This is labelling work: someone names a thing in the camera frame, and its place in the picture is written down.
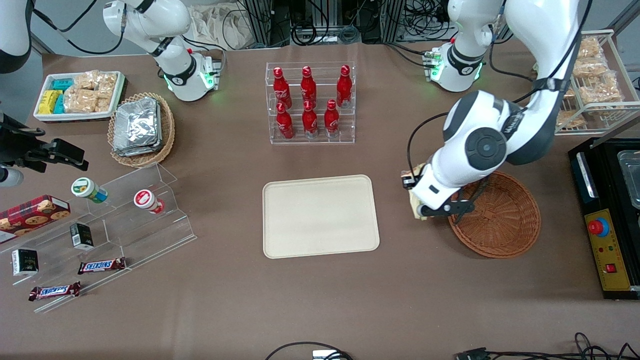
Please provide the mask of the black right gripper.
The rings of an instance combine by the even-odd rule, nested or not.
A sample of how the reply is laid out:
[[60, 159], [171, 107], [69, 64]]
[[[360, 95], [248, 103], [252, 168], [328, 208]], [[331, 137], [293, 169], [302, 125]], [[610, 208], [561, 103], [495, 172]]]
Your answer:
[[64, 164], [80, 171], [89, 170], [85, 151], [63, 139], [50, 142], [50, 154], [45, 147], [48, 143], [39, 139], [46, 134], [40, 128], [32, 129], [13, 119], [2, 116], [0, 121], [0, 162], [3, 166], [22, 167], [45, 173], [47, 164]]

